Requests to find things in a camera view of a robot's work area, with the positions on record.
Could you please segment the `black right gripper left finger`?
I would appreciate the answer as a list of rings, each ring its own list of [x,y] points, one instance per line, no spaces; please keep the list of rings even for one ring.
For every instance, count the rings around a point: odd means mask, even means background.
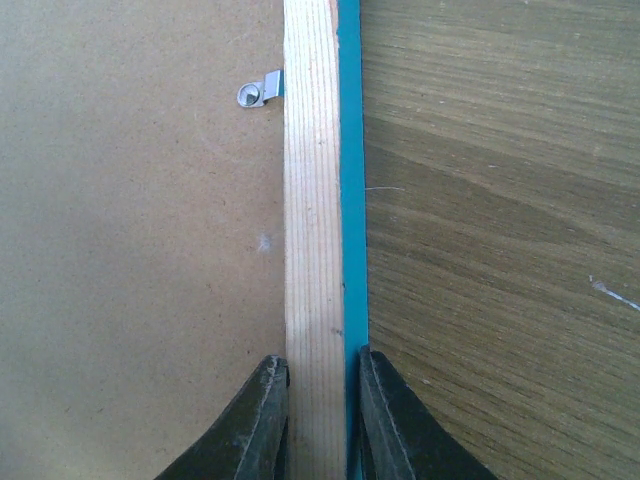
[[[160,479],[284,479],[288,438],[287,361],[265,356],[208,430]]]

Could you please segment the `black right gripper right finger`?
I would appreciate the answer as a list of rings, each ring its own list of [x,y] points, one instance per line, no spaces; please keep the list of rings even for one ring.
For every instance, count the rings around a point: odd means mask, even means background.
[[[359,353],[364,479],[494,479],[434,418],[391,361]]]

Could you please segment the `turquoise picture frame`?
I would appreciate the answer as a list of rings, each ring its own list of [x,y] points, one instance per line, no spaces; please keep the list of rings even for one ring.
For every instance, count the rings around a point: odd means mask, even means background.
[[[343,8],[2,3],[3,478],[154,478],[268,354],[346,477]]]

